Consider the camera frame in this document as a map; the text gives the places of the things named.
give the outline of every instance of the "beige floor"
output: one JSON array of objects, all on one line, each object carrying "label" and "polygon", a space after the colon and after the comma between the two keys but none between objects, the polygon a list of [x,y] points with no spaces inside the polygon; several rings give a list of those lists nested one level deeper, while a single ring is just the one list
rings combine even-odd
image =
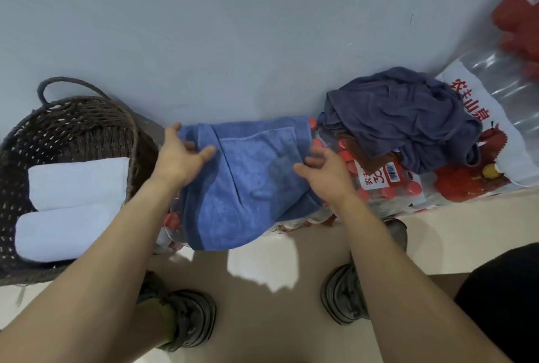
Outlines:
[{"label": "beige floor", "polygon": [[[538,218],[535,194],[456,205],[403,220],[409,256],[423,271],[443,274],[470,271],[510,248],[539,241]],[[320,304],[320,284],[347,259],[341,228],[262,237],[228,254],[186,252],[152,259],[152,267],[173,289],[211,293],[218,320],[205,346],[172,355],[152,351],[139,362],[380,362],[369,321],[338,326]],[[28,287],[22,297],[20,288],[0,288],[0,327],[43,288]]]}]

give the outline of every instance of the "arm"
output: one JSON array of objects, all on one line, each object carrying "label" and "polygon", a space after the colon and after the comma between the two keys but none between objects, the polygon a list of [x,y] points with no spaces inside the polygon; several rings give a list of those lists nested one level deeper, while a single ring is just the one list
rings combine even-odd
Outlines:
[{"label": "arm", "polygon": [[131,319],[163,216],[215,149],[165,131],[152,176],[95,243],[0,333],[0,361],[99,362]]},{"label": "arm", "polygon": [[510,360],[394,243],[385,225],[355,194],[339,156],[313,148],[319,158],[296,164],[314,192],[346,226],[374,333],[384,361],[504,362]]}]

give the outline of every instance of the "person's left hand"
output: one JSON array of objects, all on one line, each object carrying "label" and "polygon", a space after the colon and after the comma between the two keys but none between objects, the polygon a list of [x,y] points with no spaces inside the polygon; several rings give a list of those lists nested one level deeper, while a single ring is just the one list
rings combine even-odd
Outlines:
[{"label": "person's left hand", "polygon": [[181,128],[182,124],[177,122],[165,129],[165,143],[152,174],[152,177],[170,183],[178,190],[191,183],[215,154],[215,146],[208,146],[197,153],[193,142],[179,140],[178,130]]}]

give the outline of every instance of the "brown cloth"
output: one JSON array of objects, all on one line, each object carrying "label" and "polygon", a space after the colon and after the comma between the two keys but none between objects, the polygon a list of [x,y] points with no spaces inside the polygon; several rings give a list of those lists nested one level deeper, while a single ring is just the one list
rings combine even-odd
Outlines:
[{"label": "brown cloth", "polygon": [[374,159],[369,158],[363,149],[361,149],[361,146],[357,142],[356,138],[350,134],[335,134],[335,137],[337,139],[344,140],[346,149],[368,175],[373,174],[376,170],[380,169],[382,166],[385,166],[389,162],[400,162],[399,156],[393,152],[386,153],[385,155]]}]

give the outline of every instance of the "person's left arm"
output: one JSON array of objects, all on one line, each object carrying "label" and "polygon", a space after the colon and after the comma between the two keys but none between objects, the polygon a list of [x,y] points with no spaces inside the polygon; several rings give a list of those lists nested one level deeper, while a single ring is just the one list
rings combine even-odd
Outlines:
[{"label": "person's left arm", "polygon": [[165,131],[152,176],[95,243],[0,333],[0,361],[104,360],[126,327],[172,198],[215,152],[189,152],[180,124]]}]

